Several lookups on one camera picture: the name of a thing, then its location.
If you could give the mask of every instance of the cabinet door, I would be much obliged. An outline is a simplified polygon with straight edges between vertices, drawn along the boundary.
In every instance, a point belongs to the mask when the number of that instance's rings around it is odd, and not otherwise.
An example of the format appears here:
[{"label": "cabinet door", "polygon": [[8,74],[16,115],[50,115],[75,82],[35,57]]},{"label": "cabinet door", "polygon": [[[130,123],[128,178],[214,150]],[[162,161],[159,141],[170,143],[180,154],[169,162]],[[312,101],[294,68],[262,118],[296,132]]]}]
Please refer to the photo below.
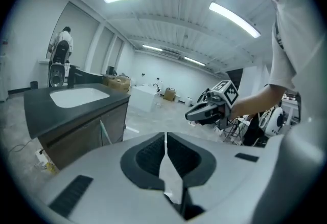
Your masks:
[{"label": "cabinet door", "polygon": [[47,153],[58,169],[62,169],[89,151],[102,146],[100,118],[74,132],[58,138]]},{"label": "cabinet door", "polygon": [[[124,134],[127,106],[128,103],[123,104],[101,116],[102,123],[112,143],[116,143]],[[104,134],[102,134],[102,143],[109,145]]]}]

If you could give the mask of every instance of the dark countertop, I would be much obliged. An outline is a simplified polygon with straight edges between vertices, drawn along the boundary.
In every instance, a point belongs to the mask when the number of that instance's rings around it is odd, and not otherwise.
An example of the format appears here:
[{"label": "dark countertop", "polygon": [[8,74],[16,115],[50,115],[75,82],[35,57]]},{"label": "dark countertop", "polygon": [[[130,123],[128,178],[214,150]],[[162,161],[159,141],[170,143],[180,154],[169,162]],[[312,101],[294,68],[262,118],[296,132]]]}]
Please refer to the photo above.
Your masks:
[{"label": "dark countertop", "polygon": [[112,90],[102,84],[74,85],[74,88],[91,87],[110,95],[110,97],[72,108],[58,107],[50,97],[54,91],[62,91],[67,86],[33,89],[24,93],[24,108],[27,127],[31,139],[41,138],[62,126],[68,125],[83,116],[99,109],[115,108],[128,102],[129,95]]}]

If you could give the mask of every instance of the robotic arm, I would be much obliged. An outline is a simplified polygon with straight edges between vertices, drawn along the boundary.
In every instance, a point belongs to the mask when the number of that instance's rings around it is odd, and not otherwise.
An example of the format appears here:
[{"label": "robotic arm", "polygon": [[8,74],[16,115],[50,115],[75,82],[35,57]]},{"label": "robotic arm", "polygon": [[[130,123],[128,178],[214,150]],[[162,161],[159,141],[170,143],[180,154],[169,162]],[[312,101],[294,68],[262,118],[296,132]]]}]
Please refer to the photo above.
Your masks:
[{"label": "robotic arm", "polygon": [[219,129],[228,127],[228,116],[239,96],[236,87],[230,80],[222,80],[211,90],[205,92],[205,101],[194,105],[185,118],[198,121],[202,125],[215,123]]}]

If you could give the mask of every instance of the black bin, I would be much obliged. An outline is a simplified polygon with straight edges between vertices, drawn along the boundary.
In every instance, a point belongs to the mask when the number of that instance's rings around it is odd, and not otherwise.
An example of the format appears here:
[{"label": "black bin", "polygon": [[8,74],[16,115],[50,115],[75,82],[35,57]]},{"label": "black bin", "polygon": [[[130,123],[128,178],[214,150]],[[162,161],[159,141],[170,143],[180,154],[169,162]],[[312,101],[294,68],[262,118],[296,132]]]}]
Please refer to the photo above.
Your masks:
[{"label": "black bin", "polygon": [[38,88],[37,81],[31,81],[30,85],[31,85],[31,89],[37,89]]}]

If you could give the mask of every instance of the trash can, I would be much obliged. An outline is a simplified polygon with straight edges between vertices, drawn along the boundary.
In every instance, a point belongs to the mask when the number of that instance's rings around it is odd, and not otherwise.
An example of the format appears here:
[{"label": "trash can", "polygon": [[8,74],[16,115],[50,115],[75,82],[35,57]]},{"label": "trash can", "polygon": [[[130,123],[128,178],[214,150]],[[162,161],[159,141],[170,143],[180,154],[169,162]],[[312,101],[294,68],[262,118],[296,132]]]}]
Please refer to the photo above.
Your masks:
[{"label": "trash can", "polygon": [[38,88],[37,81],[31,81],[30,85],[31,85],[31,89],[37,89]]},{"label": "trash can", "polygon": [[175,95],[175,102],[178,102],[178,100],[180,99],[180,95]]},{"label": "trash can", "polygon": [[191,106],[191,104],[192,104],[192,99],[190,97],[187,97],[186,100],[185,100],[185,105],[187,107],[189,107],[189,106]]}]

